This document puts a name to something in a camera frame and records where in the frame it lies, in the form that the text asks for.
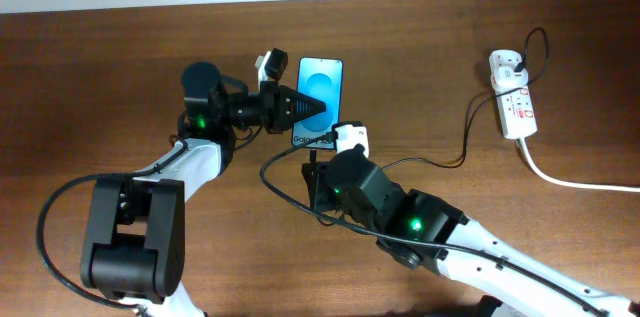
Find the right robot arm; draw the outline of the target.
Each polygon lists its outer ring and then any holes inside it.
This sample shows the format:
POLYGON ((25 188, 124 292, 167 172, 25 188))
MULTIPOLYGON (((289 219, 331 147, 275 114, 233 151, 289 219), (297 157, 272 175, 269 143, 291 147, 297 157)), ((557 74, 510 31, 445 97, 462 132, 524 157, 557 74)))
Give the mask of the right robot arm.
POLYGON ((301 173, 317 212, 339 211, 410 269, 475 287, 523 316, 636 316, 637 302, 599 290, 525 255, 434 195, 405 191, 364 155, 362 146, 301 173))

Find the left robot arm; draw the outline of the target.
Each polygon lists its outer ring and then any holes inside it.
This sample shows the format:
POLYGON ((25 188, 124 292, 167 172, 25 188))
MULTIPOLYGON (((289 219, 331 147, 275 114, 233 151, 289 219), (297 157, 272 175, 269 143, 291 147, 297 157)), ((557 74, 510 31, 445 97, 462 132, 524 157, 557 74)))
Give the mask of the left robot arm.
POLYGON ((210 62, 189 65, 171 150, 142 170, 97 178, 80 277, 102 303, 138 316, 203 315, 181 281, 185 204, 227 169, 237 131, 280 134, 325 111, 323 102, 280 84, 287 63, 277 48, 258 57, 255 93, 210 62))

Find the blue Samsung Galaxy smartphone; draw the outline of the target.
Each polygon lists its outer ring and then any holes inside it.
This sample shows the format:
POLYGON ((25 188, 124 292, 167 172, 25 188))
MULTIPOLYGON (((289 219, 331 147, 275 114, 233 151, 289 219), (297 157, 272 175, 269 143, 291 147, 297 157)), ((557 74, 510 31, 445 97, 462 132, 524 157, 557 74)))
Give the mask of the blue Samsung Galaxy smartphone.
POLYGON ((322 101, 326 110, 298 122, 293 127, 293 146, 332 131, 340 119, 344 64, 339 59, 302 57, 299 62, 297 90, 322 101))

